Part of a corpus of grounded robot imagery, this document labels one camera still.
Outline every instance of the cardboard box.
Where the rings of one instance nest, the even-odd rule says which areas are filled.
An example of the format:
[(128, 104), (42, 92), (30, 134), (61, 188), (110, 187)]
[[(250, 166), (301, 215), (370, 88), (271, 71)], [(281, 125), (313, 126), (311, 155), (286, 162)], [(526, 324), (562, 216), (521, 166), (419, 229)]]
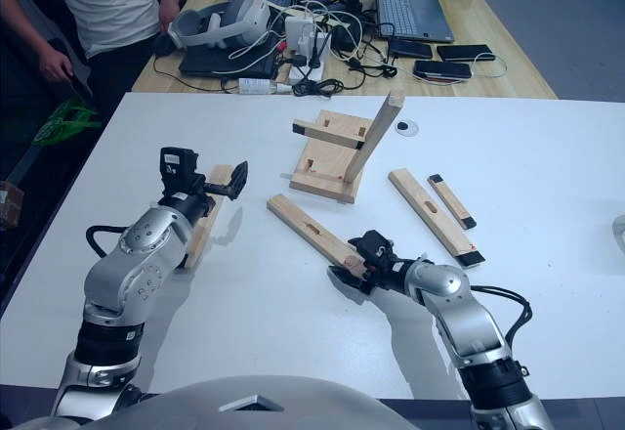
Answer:
[(22, 201), (22, 191), (8, 181), (0, 181), (0, 230), (9, 230), (18, 225)]

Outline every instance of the wooden plank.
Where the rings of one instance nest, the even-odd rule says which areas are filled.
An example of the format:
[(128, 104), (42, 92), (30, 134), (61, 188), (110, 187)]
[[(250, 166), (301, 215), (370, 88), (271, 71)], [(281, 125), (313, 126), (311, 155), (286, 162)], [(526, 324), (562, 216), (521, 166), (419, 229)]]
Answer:
[(358, 135), (342, 134), (337, 131), (329, 130), (323, 125), (305, 122), (304, 120), (295, 119), (293, 121), (293, 132), (301, 134), (312, 139), (321, 140), (329, 144), (340, 145), (347, 149), (360, 150), (364, 145), (364, 137)]
[(484, 261), (476, 246), (453, 220), (440, 211), (430, 195), (407, 169), (391, 171), (389, 179), (463, 267), (473, 267)]
[[(322, 110), (315, 123), (328, 129), (328, 132), (364, 137), (371, 125), (371, 119)], [(289, 187), (354, 203), (360, 185), (360, 175), (357, 175), (351, 184), (346, 184), (345, 171), (357, 152), (358, 150), (309, 139), (291, 177)]]
[(362, 279), (363, 259), (347, 243), (332, 235), (319, 222), (279, 193), (267, 201), (267, 209), (286, 223), (295, 233), (323, 254), (335, 266), (347, 268), (353, 276)]
[(382, 137), (396, 118), (397, 114), (401, 111), (403, 101), (405, 99), (405, 93), (403, 90), (391, 90), (387, 95), (386, 100), (382, 103), (378, 115), (373, 119), (373, 123), (366, 135), (364, 136), (364, 145), (358, 153), (352, 158), (347, 170), (345, 171), (345, 182), (351, 183), (360, 174), (364, 164), (371, 156), (371, 153), (378, 146)]
[(476, 220), (469, 213), (469, 210), (465, 208), (460, 199), (451, 188), (447, 186), (447, 183), (439, 174), (430, 176), (428, 182), (464, 230), (473, 228), (477, 224)]
[[(208, 182), (212, 184), (227, 184), (230, 182), (230, 176), (234, 168), (229, 164), (216, 165), (208, 177)], [(206, 241), (211, 234), (215, 219), (224, 201), (223, 195), (211, 195), (215, 199), (215, 206), (208, 214), (208, 217), (200, 218), (195, 224), (191, 241), (187, 247), (187, 259), (185, 260), (185, 269), (192, 269), (204, 252)]]

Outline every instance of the computer mouse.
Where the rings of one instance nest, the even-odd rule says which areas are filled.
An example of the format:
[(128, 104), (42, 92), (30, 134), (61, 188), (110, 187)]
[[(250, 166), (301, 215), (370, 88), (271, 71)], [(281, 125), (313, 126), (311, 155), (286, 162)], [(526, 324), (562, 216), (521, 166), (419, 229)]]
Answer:
[(169, 34), (160, 34), (154, 40), (154, 55), (156, 57), (165, 57), (169, 56), (172, 52), (176, 50), (176, 44)]

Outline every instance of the smartphone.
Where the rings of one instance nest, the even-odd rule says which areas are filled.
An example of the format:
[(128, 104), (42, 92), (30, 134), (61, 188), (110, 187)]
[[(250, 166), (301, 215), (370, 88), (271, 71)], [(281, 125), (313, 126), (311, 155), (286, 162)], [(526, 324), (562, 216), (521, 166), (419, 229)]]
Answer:
[(494, 61), (495, 56), (485, 44), (475, 46), (438, 46), (438, 55), (446, 62)]
[(434, 80), (467, 80), (471, 78), (471, 68), (453, 62), (415, 61), (414, 74)]
[(431, 59), (432, 47), (415, 41), (389, 39), (389, 56)]

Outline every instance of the white vr headset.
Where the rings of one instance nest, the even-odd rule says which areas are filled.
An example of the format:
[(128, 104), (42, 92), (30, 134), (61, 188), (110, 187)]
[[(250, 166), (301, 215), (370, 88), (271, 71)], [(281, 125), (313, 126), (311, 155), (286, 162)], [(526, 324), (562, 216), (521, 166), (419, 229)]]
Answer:
[[(206, 19), (208, 26), (203, 29)], [(167, 32), (178, 49), (208, 46), (226, 49), (254, 44), (267, 32), (270, 6), (265, 0), (232, 0), (202, 10), (185, 10)]]

